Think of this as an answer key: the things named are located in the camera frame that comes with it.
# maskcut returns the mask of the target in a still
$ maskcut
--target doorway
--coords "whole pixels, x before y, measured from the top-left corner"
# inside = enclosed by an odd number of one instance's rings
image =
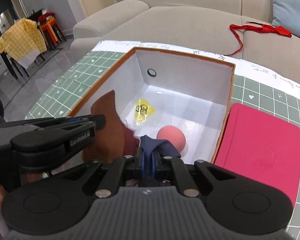
[[[0,36],[18,20],[11,0],[0,0]]]

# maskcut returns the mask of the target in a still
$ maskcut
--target navy blue cloth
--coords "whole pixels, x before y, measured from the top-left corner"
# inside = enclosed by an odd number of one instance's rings
[[[163,156],[181,157],[177,149],[168,140],[152,139],[147,135],[141,137],[142,148],[142,176],[154,177],[155,174],[155,162],[154,162],[154,150],[158,150]]]

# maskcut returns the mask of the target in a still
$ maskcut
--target pink case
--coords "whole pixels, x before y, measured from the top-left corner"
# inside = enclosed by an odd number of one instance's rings
[[[215,165],[281,190],[294,206],[300,180],[300,129],[233,104]]]

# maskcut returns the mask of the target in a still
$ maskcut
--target chair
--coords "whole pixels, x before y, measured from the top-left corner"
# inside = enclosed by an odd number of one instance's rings
[[[6,64],[7,69],[9,70],[10,74],[11,74],[15,79],[18,79],[18,76],[17,76],[16,72],[13,70],[13,67],[12,67],[12,65],[10,64],[10,61],[8,60],[8,57],[7,57],[6,53],[3,52],[3,53],[1,53],[0,55],[1,55],[1,57],[2,57],[2,59],[3,59],[3,61],[4,61],[4,63]]]
[[[16,70],[19,72],[19,74],[23,77],[23,74],[21,73],[21,71],[19,70],[18,65],[17,65],[17,64],[19,64],[19,63],[16,62],[12,57],[10,58],[10,61],[11,61],[11,63],[14,65],[14,67],[16,68]],[[29,74],[28,74],[28,72],[27,72],[27,70],[26,70],[23,66],[21,66],[21,68],[22,68],[23,71],[26,73],[27,77],[30,77]]]
[[[50,48],[55,48],[58,42],[66,41],[62,30],[60,29],[53,12],[48,12],[39,17],[41,33]]]

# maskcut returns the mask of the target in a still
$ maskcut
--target green cutting mat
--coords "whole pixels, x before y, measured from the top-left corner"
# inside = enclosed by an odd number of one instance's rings
[[[246,77],[234,75],[231,103],[241,103],[300,128],[300,100]]]
[[[123,55],[113,51],[91,51],[52,84],[29,110],[26,119],[63,117]]]

